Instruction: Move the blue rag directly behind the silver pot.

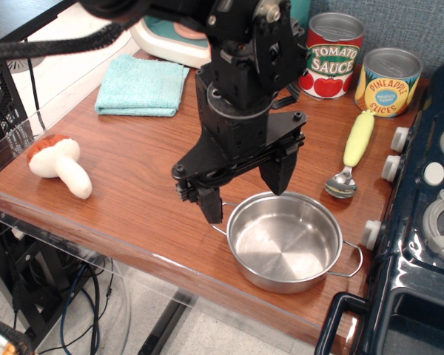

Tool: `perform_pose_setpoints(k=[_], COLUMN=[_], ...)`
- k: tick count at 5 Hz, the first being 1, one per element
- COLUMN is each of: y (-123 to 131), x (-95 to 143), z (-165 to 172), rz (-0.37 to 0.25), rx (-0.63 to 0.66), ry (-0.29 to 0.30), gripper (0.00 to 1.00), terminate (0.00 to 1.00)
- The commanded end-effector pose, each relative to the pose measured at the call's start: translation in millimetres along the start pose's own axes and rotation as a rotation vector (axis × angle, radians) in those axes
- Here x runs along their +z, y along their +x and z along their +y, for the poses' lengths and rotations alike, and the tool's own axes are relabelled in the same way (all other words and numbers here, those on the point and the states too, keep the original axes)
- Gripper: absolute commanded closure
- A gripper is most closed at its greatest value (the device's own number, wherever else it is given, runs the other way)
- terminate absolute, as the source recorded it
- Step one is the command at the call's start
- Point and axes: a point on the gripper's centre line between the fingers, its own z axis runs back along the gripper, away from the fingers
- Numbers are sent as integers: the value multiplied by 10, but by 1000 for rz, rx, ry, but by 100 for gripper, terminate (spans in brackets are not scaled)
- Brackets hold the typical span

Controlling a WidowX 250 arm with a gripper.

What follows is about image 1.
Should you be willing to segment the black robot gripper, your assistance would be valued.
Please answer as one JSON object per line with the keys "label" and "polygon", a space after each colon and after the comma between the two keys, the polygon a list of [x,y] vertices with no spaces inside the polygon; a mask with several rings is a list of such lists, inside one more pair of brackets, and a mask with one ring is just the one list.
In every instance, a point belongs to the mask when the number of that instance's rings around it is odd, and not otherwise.
{"label": "black robot gripper", "polygon": [[251,107],[237,109],[216,90],[207,68],[195,74],[201,136],[172,168],[180,193],[198,190],[198,205],[206,221],[223,219],[218,187],[254,168],[275,195],[284,193],[303,145],[302,126],[307,117],[300,111],[272,112],[292,104],[295,97],[275,101],[260,97]]}

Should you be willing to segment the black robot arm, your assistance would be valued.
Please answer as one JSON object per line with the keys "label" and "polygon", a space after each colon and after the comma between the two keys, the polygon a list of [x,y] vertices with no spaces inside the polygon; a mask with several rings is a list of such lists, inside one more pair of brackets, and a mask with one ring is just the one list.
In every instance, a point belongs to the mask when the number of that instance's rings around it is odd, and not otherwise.
{"label": "black robot arm", "polygon": [[182,200],[196,203],[211,224],[223,219],[220,188],[258,169],[282,194],[297,163],[306,116],[284,112],[306,71],[308,51],[289,1],[84,1],[92,15],[125,27],[144,16],[206,35],[211,60],[195,74],[201,136],[173,167]]}

